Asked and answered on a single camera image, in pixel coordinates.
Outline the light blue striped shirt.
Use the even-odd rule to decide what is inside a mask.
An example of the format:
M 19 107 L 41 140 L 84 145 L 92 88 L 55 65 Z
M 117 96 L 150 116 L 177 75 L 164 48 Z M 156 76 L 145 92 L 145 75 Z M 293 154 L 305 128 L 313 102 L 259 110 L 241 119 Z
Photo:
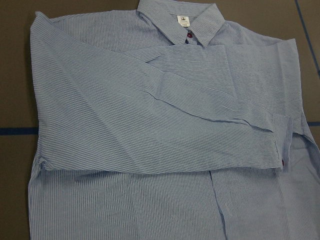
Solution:
M 317 240 L 320 151 L 294 39 L 216 4 L 30 28 L 38 141 L 33 240 Z

